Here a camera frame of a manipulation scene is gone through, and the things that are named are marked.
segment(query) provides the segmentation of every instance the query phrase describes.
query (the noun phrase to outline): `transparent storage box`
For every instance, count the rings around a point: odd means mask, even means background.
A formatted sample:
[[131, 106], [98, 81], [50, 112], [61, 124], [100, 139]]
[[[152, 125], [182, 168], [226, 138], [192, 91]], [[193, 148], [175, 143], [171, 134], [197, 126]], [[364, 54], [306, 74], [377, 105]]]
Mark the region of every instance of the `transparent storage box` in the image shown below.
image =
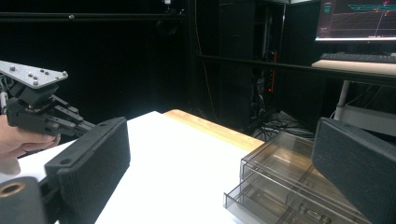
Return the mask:
[[244, 223], [369, 223], [313, 167], [312, 148], [311, 141], [280, 133], [249, 153], [224, 207]]

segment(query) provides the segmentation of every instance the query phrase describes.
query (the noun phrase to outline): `keyboard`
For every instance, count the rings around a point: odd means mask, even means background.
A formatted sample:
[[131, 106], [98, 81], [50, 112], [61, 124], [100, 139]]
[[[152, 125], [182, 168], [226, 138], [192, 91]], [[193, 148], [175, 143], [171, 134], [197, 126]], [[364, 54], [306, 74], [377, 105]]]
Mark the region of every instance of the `keyboard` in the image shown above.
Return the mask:
[[374, 54], [324, 53], [320, 59], [356, 63], [396, 63], [395, 56]]

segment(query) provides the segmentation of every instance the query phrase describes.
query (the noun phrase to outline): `gray metal plate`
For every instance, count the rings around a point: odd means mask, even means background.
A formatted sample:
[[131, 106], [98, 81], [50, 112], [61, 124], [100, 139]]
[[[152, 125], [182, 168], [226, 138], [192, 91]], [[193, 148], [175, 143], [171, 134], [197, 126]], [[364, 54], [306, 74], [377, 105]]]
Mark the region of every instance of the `gray metal plate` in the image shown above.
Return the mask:
[[33, 89], [39, 89], [67, 78], [66, 72], [57, 72], [45, 68], [3, 61], [0, 61], [0, 73]]

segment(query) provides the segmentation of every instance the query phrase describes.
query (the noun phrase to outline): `white table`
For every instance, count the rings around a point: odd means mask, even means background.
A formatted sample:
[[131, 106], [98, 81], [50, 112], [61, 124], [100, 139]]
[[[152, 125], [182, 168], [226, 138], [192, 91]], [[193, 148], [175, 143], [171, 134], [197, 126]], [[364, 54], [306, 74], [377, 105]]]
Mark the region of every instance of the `white table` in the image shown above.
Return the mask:
[[[246, 150], [158, 112], [129, 120], [128, 132], [130, 167], [96, 223], [239, 223], [223, 193], [239, 184]], [[20, 159], [18, 176], [41, 180], [69, 144]]]

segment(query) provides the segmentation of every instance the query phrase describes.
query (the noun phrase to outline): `monitor screen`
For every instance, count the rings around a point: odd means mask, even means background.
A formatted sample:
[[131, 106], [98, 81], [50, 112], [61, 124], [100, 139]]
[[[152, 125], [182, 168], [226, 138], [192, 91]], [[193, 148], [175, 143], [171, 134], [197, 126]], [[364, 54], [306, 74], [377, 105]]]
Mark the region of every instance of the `monitor screen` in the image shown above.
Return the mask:
[[316, 41], [396, 40], [396, 0], [321, 0]]

